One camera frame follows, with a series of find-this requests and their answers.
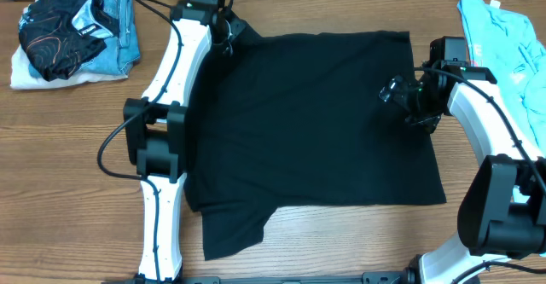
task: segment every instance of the light blue towel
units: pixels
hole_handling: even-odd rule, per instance
[[[461,0],[473,66],[489,67],[510,115],[546,154],[546,50],[529,19],[483,0]]]

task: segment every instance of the folded black cloth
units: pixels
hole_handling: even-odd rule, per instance
[[[19,23],[21,47],[46,80],[67,79],[99,55],[106,44],[93,36],[98,32],[119,34],[118,20],[102,11],[102,0],[38,0]]]
[[[234,52],[205,61],[189,106],[185,191],[205,259],[260,242],[280,206],[445,203],[430,136],[378,97],[395,75],[415,80],[408,33],[287,35]]]

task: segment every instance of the table surface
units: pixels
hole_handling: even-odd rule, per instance
[[[415,64],[429,43],[463,36],[458,0],[235,0],[234,11],[264,36],[292,32],[410,31]],[[546,0],[500,0],[529,16],[546,38]],[[13,91],[10,57],[27,3],[0,3],[0,283],[99,283],[131,278],[142,254],[139,183],[104,175],[96,151],[122,120],[127,97],[155,75],[169,26],[136,6],[142,59],[130,78],[62,90]],[[448,203],[439,206],[286,207],[265,225],[264,242],[205,262],[201,218],[183,205],[184,276],[359,275],[400,270],[456,231],[458,207],[478,170],[461,126],[444,117],[433,144]],[[125,136],[105,162],[133,173]],[[521,262],[541,267],[546,259]],[[546,282],[493,269],[484,282]]]

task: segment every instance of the blue jeans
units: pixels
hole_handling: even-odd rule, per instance
[[[103,1],[104,12],[119,20],[119,35],[105,38],[107,47],[97,57],[82,64],[78,72],[127,75],[133,62],[140,59],[132,0]],[[29,71],[34,78],[41,77],[32,65]]]

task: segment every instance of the blue denim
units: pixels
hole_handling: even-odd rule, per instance
[[[546,154],[546,49],[532,23],[483,0],[461,0],[457,7],[473,65],[489,67],[510,115]]]
[[[82,64],[78,72],[127,75],[133,62],[140,59],[132,0],[103,1],[104,12],[119,20],[119,36],[105,38],[107,47],[97,57]],[[29,71],[34,78],[41,77],[34,67],[30,66]]]

